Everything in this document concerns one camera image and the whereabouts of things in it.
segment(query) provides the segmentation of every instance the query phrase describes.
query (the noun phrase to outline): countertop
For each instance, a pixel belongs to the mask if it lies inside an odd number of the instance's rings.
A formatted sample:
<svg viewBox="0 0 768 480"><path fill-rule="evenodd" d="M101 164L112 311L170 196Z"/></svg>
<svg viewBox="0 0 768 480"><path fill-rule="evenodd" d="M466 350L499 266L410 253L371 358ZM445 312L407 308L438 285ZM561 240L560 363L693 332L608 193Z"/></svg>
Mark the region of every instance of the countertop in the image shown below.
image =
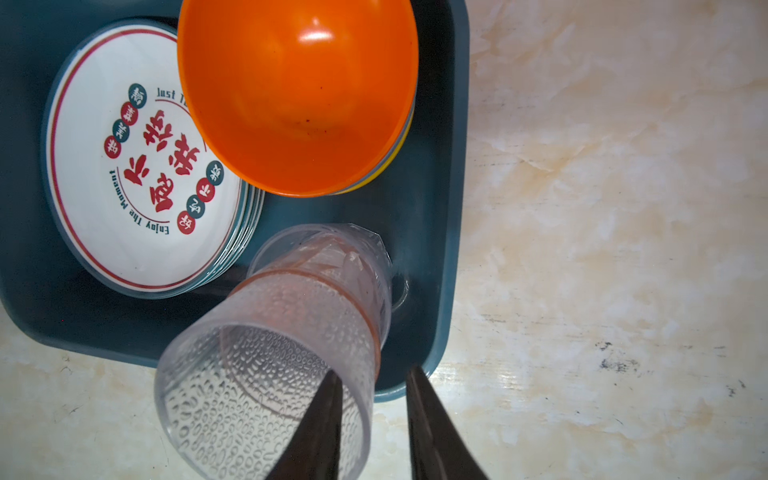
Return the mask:
<svg viewBox="0 0 768 480"><path fill-rule="evenodd" d="M468 0L432 384L490 478L768 477L768 3ZM3 478L198 478L154 371L0 318ZM363 478L409 478L406 404Z"/></svg>

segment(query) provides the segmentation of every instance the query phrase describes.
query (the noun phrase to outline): stacked bowls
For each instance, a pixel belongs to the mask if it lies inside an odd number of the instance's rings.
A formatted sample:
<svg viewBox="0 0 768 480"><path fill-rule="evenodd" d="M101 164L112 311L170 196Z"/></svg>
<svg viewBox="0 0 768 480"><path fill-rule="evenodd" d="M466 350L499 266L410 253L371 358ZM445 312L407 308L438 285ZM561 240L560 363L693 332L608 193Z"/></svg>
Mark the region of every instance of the stacked bowls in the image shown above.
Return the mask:
<svg viewBox="0 0 768 480"><path fill-rule="evenodd" d="M408 133L419 69L409 0L185 0L178 55L200 134L263 190L355 190Z"/></svg>

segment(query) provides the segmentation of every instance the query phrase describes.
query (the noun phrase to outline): dark stain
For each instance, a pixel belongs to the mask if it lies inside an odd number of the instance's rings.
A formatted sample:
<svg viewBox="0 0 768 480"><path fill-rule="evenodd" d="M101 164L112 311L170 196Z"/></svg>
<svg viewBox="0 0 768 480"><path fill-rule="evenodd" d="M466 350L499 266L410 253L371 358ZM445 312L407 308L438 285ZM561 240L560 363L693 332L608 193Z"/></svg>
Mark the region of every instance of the dark stain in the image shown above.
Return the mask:
<svg viewBox="0 0 768 480"><path fill-rule="evenodd" d="M612 370L616 373L626 373L630 370L637 372L637 367L640 365L640 363L637 360L616 360L615 362L612 362L608 359L604 359L601 364L600 368L606 369L606 370Z"/></svg>
<svg viewBox="0 0 768 480"><path fill-rule="evenodd" d="M487 322L491 322L491 323L507 323L506 320L500 318L497 315L490 315L490 314L487 314L487 313L482 313L480 316L482 317L483 320L485 320Z"/></svg>

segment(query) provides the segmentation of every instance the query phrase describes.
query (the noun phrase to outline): red circle logo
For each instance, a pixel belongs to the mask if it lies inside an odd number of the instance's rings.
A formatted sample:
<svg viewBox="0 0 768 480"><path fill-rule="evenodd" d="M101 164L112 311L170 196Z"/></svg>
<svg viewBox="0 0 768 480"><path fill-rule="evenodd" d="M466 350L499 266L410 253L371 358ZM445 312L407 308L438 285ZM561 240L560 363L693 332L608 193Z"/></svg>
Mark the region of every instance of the red circle logo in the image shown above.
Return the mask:
<svg viewBox="0 0 768 480"><path fill-rule="evenodd" d="M126 125L129 127L135 124L139 119L139 110L131 105L129 101L125 102L120 109L120 118L123 119Z"/></svg>
<svg viewBox="0 0 768 480"><path fill-rule="evenodd" d="M117 158L120 156L120 150L121 146L117 138L115 138L114 135L107 137L107 140L104 141L104 153L106 153L109 158Z"/></svg>
<svg viewBox="0 0 768 480"><path fill-rule="evenodd" d="M214 199L216 187L214 187L207 178L201 178L200 181L197 182L196 193L203 202L208 203Z"/></svg>
<svg viewBox="0 0 768 480"><path fill-rule="evenodd" d="M194 232L194 218L186 210L179 214L179 217L176 219L176 225L184 235Z"/></svg>

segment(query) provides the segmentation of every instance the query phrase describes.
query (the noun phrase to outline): clear plastic cup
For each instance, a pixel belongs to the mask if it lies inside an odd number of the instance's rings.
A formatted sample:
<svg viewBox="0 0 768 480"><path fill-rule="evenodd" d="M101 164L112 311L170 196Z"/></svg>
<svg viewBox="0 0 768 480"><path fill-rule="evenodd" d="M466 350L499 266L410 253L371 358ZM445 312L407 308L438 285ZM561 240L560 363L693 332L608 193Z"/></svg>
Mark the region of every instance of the clear plastic cup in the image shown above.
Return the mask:
<svg viewBox="0 0 768 480"><path fill-rule="evenodd" d="M357 478L390 269L381 238L354 225L300 225L267 241L248 278L160 358L155 405L176 450L206 478L265 478L331 368L344 384L339 477Z"/></svg>

